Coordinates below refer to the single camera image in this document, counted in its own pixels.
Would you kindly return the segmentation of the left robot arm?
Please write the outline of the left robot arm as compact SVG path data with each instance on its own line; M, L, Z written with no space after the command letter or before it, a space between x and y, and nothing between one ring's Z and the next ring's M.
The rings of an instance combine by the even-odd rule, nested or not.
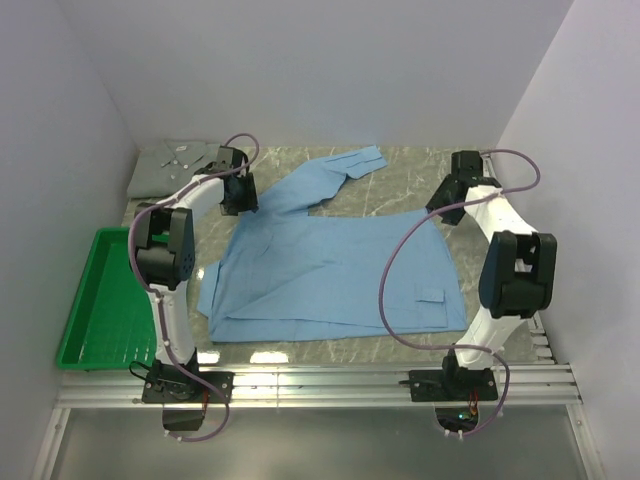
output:
M207 389L199 375L187 307L187 286L196 263L194 224L215 207L227 216L258 210L250 172L253 160L224 144L185 186L163 200L137 207L128 255L148 296L156 334L155 358L145 378L145 403L189 402Z

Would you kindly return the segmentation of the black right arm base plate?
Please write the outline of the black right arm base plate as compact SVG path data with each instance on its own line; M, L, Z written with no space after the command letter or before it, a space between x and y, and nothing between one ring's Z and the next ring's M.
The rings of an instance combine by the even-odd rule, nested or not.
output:
M490 422L501 411L504 398L498 396L497 381L490 369L411 370L399 384L410 391L413 403L434 403L436 420L446 435L459 438L479 432L479 403L498 401Z

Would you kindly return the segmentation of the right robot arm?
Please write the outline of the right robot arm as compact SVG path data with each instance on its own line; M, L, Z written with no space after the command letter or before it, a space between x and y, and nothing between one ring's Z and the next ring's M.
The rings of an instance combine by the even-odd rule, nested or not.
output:
M480 307L442 362L447 400L494 400L495 354L524 321L551 303L557 239L529 225L509 203L499 181L484 172L483 154L451 155L451 170L427 203L443 223L469 216L489 242L478 283Z

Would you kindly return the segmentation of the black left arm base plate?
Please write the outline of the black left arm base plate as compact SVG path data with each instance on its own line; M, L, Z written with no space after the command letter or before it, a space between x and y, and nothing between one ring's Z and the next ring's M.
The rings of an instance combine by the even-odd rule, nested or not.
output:
M170 434L197 432L210 405L231 400L233 373L201 372L196 356L182 368L188 375L159 360L151 365L139 361L129 364L129 373L143 381L141 402L163 407L162 426Z

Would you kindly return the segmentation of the light blue long sleeve shirt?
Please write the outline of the light blue long sleeve shirt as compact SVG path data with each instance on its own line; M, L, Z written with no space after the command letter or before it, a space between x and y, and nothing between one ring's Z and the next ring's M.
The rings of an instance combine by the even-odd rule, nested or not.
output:
M312 159L240 218L204 273L198 310L217 343L317 341L462 331L464 297L447 244L423 210L313 216L349 179L386 166L374 146Z

